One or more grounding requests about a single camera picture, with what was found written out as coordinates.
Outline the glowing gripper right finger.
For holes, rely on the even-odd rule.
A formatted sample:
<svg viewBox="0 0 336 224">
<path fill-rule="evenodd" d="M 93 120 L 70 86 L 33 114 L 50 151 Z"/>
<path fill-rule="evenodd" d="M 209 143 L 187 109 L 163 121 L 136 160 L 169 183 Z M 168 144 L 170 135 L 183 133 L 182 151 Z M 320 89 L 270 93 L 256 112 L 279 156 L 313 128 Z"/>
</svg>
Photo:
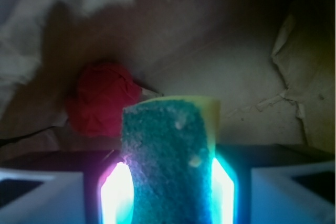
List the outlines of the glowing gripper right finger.
<svg viewBox="0 0 336 224">
<path fill-rule="evenodd" d="M 217 145 L 215 223 L 335 223 L 335 155 L 305 145 Z"/>
</svg>

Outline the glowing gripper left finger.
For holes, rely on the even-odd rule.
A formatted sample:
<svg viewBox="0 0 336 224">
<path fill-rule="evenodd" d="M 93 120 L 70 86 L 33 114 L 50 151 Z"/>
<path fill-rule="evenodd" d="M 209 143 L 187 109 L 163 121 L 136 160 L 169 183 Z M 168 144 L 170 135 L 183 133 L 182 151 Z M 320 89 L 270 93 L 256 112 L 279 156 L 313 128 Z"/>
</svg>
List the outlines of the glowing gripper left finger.
<svg viewBox="0 0 336 224">
<path fill-rule="evenodd" d="M 1 162 L 1 223 L 131 223 L 119 151 L 33 152 Z"/>
</svg>

